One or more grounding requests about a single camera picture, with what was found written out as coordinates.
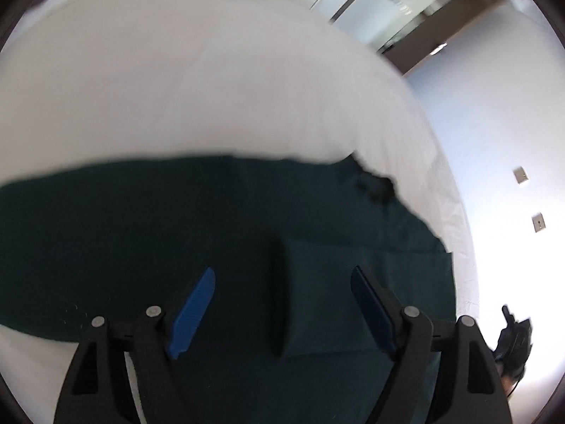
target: light switch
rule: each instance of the light switch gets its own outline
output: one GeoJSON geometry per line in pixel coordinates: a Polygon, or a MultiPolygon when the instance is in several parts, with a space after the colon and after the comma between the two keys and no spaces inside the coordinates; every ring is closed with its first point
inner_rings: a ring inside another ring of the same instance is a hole
{"type": "Polygon", "coordinates": [[[521,183],[524,183],[525,181],[528,181],[528,176],[526,175],[526,171],[524,170],[523,167],[514,169],[514,176],[516,177],[516,181],[518,182],[519,185],[521,183]]]}
{"type": "Polygon", "coordinates": [[[533,221],[533,229],[536,230],[536,233],[539,233],[542,229],[545,229],[545,221],[541,213],[534,215],[532,217],[532,221],[533,221]]]}

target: bed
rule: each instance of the bed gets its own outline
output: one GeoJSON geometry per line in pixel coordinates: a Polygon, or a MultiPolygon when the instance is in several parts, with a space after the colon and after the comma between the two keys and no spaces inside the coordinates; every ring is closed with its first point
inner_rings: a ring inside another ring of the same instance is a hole
{"type": "MultiPolygon", "coordinates": [[[[0,184],[109,158],[355,153],[453,252],[458,316],[478,316],[447,161],[357,41],[284,0],[65,0],[39,19],[0,55],[0,184]]],[[[75,348],[0,327],[0,370],[34,423],[53,421],[75,348]]]]}

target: white wall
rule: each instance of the white wall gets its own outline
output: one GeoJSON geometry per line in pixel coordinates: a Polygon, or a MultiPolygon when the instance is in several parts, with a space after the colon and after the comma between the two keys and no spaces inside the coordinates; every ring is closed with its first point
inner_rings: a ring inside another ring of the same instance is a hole
{"type": "Polygon", "coordinates": [[[565,50],[546,27],[505,5],[408,78],[442,144],[467,209],[492,347],[500,308],[531,317],[532,355],[511,399],[529,423],[565,371],[565,50]],[[518,185],[512,170],[530,178],[518,185]],[[531,216],[547,229],[536,234],[531,216]]]}

